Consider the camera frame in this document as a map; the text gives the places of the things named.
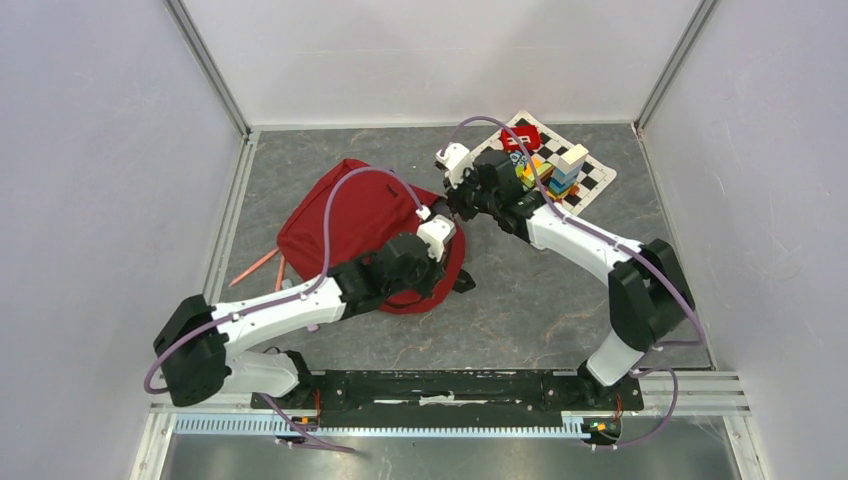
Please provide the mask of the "red backpack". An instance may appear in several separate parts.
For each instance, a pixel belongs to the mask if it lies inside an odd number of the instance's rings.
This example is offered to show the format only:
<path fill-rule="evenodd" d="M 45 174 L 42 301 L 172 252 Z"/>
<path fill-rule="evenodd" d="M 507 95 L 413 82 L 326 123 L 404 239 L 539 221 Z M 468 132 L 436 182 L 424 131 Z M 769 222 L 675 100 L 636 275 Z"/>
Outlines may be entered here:
<path fill-rule="evenodd" d="M 303 280 L 320 274 L 323 265 L 323 217 L 333 187 L 348 173 L 365 168 L 361 160 L 346 158 L 324 174 L 277 234 L 277 246 Z M 400 233 L 413 233 L 419 224 L 416 205 L 400 182 L 386 173 L 368 172 L 345 182 L 332 201 L 330 214 L 330 264 L 354 259 L 381 248 Z M 460 279 L 466 238 L 457 230 L 448 250 L 450 273 Z M 414 291 L 390 297 L 379 310 L 394 315 L 423 314 L 440 305 L 451 293 L 432 298 Z"/>

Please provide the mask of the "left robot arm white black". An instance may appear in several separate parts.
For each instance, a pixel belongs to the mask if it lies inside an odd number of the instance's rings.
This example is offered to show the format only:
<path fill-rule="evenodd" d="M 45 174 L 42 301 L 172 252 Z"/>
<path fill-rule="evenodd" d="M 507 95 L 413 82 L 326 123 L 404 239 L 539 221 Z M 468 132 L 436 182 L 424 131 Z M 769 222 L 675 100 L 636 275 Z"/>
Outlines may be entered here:
<path fill-rule="evenodd" d="M 414 292 L 427 298 L 446 276 L 420 237 L 403 233 L 381 249 L 329 269 L 326 276 L 253 299 L 211 305 L 201 294 L 183 299 L 153 342 L 152 370 L 173 405 L 199 404 L 218 393 L 264 393 L 290 407 L 306 405 L 314 381 L 293 354 L 265 357 L 255 346 L 309 325 L 372 312 L 391 297 Z"/>

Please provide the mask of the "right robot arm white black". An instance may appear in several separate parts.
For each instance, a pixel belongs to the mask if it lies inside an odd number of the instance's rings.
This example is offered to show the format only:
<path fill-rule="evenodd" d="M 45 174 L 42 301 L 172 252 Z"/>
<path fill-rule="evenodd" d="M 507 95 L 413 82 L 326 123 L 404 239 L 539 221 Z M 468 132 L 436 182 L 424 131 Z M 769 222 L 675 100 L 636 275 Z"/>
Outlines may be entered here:
<path fill-rule="evenodd" d="M 447 202 L 464 220 L 491 216 L 499 227 L 541 250 L 582 267 L 608 288 L 611 331 L 580 366 L 577 392 L 591 408 L 618 393 L 617 383 L 660 340 L 694 312 L 694 301 L 671 245 L 611 234 L 548 204 L 546 195 L 522 183 L 508 153 L 479 156 L 458 143 L 437 154 Z"/>

